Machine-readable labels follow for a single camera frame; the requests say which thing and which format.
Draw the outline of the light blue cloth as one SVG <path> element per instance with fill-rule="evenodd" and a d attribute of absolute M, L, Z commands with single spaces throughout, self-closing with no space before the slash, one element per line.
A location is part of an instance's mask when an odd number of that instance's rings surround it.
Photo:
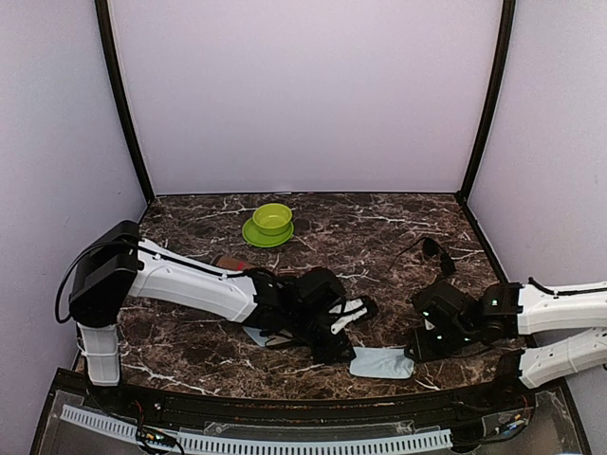
<path fill-rule="evenodd" d="M 414 372 L 414 361 L 403 349 L 355 347 L 355 358 L 349 366 L 353 376 L 374 379 L 408 379 Z"/>
<path fill-rule="evenodd" d="M 244 326 L 243 331 L 257 346 L 265 347 L 267 345 L 268 336 L 265 336 L 261 329 Z"/>

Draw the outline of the black sunglasses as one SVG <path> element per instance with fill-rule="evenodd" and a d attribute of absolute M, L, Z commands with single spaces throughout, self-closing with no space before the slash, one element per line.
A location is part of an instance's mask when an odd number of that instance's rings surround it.
<path fill-rule="evenodd" d="M 409 246 L 403 248 L 398 251 L 394 256 L 392 262 L 386 269 L 386 271 L 390 271 L 396 264 L 397 260 L 403 256 L 405 253 L 411 251 L 418 245 L 421 245 L 422 254 L 426 258 L 437 258 L 440 265 L 441 274 L 444 278 L 451 277 L 456 272 L 455 260 L 450 255 L 450 253 L 442 247 L 437 241 L 433 238 L 425 236 L 419 238 L 414 241 Z"/>

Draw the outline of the black checkered glasses case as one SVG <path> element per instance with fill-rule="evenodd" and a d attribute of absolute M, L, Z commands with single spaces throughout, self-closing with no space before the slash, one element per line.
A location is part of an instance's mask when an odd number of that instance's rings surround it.
<path fill-rule="evenodd" d="M 270 350 L 281 350 L 293 347 L 303 347 L 305 343 L 291 334 L 270 334 L 264 341 L 264 346 Z"/>

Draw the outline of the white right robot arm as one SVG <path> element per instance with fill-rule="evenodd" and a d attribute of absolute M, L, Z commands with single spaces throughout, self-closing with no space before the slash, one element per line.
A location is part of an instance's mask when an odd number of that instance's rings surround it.
<path fill-rule="evenodd" d="M 552 288 L 535 280 L 503 282 L 476 299 L 441 281 L 414 294 L 412 304 L 424 320 L 407 348 L 417 363 L 452 357 L 475 343 L 489 346 L 539 332 L 577 330 L 550 345 L 503 355 L 496 381 L 484 391 L 484 402 L 494 411 L 517 400 L 521 384 L 535 389 L 606 362 L 605 282 Z"/>

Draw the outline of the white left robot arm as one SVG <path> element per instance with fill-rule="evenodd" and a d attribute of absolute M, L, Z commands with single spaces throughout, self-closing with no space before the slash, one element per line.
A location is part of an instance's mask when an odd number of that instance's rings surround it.
<path fill-rule="evenodd" d="M 66 286 L 72 290 L 63 296 Z M 70 264 L 56 295 L 66 300 L 83 341 L 90 382 L 114 413 L 134 405 L 133 391 L 120 382 L 118 315 L 128 297 L 163 300 L 213 313 L 228 321 L 287 335 L 311 350 L 316 362 L 353 358 L 345 327 L 368 311 L 361 298 L 348 299 L 326 268 L 300 277 L 262 268 L 234 271 L 177 255 L 122 221 L 85 248 Z"/>

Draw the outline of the pink translucent sunglasses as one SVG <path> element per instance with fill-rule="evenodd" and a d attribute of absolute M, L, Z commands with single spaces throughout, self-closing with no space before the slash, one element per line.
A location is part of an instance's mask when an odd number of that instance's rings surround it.
<path fill-rule="evenodd" d="M 299 279 L 300 277 L 308 274 L 309 272 L 313 271 L 314 268 L 310 268 L 310 267 L 305 267 L 305 268 L 285 268 L 285 269 L 280 269 L 276 272 L 276 275 L 278 277 L 281 278 L 293 278 L 293 279 Z"/>

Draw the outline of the green plastic plate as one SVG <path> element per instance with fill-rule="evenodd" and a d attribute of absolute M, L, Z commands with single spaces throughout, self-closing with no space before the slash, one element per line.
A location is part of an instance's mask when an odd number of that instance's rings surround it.
<path fill-rule="evenodd" d="M 242 227 L 242 236 L 251 246 L 260 248 L 272 248 L 280 246 L 290 240 L 294 233 L 293 223 L 289 223 L 287 228 L 276 235 L 264 234 L 249 218 Z"/>

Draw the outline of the green plastic bowl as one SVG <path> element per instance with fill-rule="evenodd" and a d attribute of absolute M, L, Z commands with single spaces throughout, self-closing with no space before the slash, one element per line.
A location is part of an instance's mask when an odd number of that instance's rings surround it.
<path fill-rule="evenodd" d="M 292 210 L 280 203 L 268 203 L 252 214 L 253 224 L 265 235 L 278 235 L 292 220 Z"/>

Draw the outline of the right black frame post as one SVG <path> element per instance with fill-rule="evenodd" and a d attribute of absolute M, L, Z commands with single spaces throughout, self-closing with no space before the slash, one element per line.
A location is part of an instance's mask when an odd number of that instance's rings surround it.
<path fill-rule="evenodd" d="M 475 139 L 473 141 L 469 163 L 464 174 L 464 179 L 460 190 L 456 193 L 456 199 L 462 206 L 466 206 L 468 204 L 476 177 L 480 170 L 484 151 L 487 146 L 491 125 L 494 119 L 501 92 L 502 81 L 506 70 L 506 61 L 514 25 L 516 4 L 516 0 L 502 1 L 495 51 L 487 83 L 487 92 L 485 95 L 483 109 L 479 119 Z"/>

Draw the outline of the black frame post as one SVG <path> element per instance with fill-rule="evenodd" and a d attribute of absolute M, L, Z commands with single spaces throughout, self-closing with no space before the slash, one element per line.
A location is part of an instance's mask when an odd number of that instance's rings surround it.
<path fill-rule="evenodd" d="M 101 37 L 103 57 L 120 121 L 120 127 L 139 188 L 141 189 L 146 204 L 150 205 L 156 199 L 156 195 L 138 143 L 135 124 L 131 116 L 129 101 L 122 80 L 119 55 L 110 17 L 110 2 L 106 0 L 95 0 L 94 5 Z"/>
<path fill-rule="evenodd" d="M 468 204 L 476 177 L 480 170 L 484 151 L 487 146 L 491 125 L 494 119 L 501 92 L 502 81 L 506 70 L 506 61 L 514 25 L 516 4 L 516 0 L 502 1 L 495 51 L 487 83 L 487 92 L 485 95 L 483 109 L 479 119 L 475 139 L 473 141 L 469 163 L 464 174 L 464 179 L 460 190 L 456 193 L 456 199 L 462 206 L 466 206 Z"/>

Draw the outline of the left black frame post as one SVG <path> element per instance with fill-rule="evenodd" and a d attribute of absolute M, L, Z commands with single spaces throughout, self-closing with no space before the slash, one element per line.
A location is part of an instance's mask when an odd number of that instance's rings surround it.
<path fill-rule="evenodd" d="M 129 101 L 122 80 L 119 55 L 110 17 L 110 2 L 106 0 L 95 0 L 94 5 L 101 37 L 103 57 L 120 121 L 120 127 L 139 188 L 141 189 L 146 204 L 150 205 L 156 199 L 156 195 L 138 143 L 135 124 L 131 116 Z"/>

